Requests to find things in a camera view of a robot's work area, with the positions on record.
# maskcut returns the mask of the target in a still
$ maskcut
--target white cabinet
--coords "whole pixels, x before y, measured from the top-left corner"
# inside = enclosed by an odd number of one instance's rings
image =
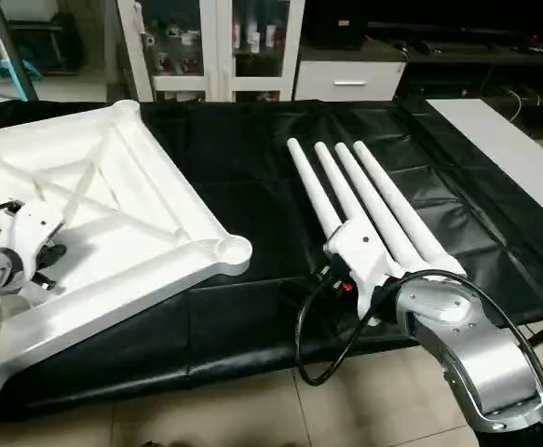
[[[391,101],[405,62],[302,61],[296,100]]]
[[[140,101],[292,98],[305,0],[117,0]]]

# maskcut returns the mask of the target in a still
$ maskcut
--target floor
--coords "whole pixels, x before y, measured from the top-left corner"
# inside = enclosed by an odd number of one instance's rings
[[[106,86],[98,69],[86,68],[77,75],[49,76],[34,81],[34,88],[41,101],[55,102],[105,102]],[[0,82],[0,102],[17,100],[17,90],[9,79]]]
[[[543,362],[543,346],[537,353]],[[477,445],[440,366],[419,347],[349,359],[320,387],[286,370],[0,424],[0,447],[149,440],[172,447]]]

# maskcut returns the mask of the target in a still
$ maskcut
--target black leather cushion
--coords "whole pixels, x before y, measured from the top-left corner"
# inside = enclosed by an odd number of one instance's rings
[[[1,103],[0,127],[97,106]],[[251,267],[18,373],[0,393],[0,419],[291,367],[297,307],[326,259],[290,137],[325,184],[313,144],[365,141],[470,278],[517,323],[543,319],[543,209],[427,103],[153,103],[142,113],[225,228],[252,242]],[[341,349],[358,323],[355,303],[319,301],[305,328],[308,356]],[[410,344],[381,325],[364,331],[355,353]]]

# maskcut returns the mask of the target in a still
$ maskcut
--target white drawer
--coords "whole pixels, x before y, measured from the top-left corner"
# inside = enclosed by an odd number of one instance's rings
[[[405,62],[302,61],[296,100],[390,101]]]

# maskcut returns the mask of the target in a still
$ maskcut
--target drawer handle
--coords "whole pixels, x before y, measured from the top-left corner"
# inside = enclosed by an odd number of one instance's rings
[[[333,81],[336,87],[364,87],[366,81]]]

